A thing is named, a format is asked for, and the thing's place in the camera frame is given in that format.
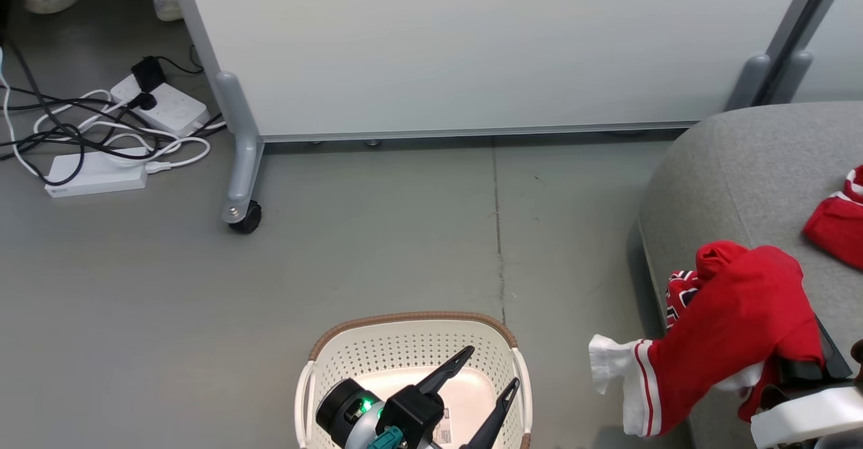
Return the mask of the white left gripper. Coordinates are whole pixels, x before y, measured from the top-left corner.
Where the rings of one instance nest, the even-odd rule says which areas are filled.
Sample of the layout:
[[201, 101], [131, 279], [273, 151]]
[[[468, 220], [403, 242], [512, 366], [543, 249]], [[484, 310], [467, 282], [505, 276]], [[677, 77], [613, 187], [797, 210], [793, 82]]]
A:
[[[438, 366], [431, 374], [423, 378], [421, 382], [418, 383], [418, 391], [422, 393], [424, 396], [437, 396], [438, 391], [447, 384], [451, 378], [455, 378], [466, 363], [471, 360], [472, 354], [474, 354], [475, 347], [465, 347], [459, 353], [455, 354], [451, 357], [447, 362]], [[512, 378], [509, 381], [509, 384], [506, 385], [505, 389], [502, 393], [499, 394], [499, 397], [496, 399], [496, 403], [494, 403], [494, 408], [492, 412], [487, 416], [483, 425], [479, 427], [477, 433], [469, 440], [465, 445], [456, 445], [455, 443], [443, 444], [438, 443], [438, 441], [432, 439], [422, 439], [419, 440], [416, 444], [407, 443], [407, 448], [418, 448], [418, 449], [456, 449], [456, 448], [470, 448], [470, 449], [491, 449], [494, 447], [494, 443], [498, 438], [498, 434], [502, 429], [502, 426], [505, 424], [506, 418], [508, 418], [508, 413], [514, 403], [515, 397], [520, 390], [520, 379]]]

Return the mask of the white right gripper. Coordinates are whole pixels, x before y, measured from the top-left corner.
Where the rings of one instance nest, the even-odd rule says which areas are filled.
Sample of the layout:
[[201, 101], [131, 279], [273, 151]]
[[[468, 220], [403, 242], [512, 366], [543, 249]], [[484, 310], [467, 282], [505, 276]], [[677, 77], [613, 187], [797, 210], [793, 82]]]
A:
[[[823, 380], [850, 379], [851, 367], [816, 316], [823, 368], [817, 362], [779, 360], [779, 387], [822, 384]], [[854, 385], [828, 388], [772, 409], [751, 419], [753, 443], [758, 448], [860, 448], [862, 440], [862, 397]]]

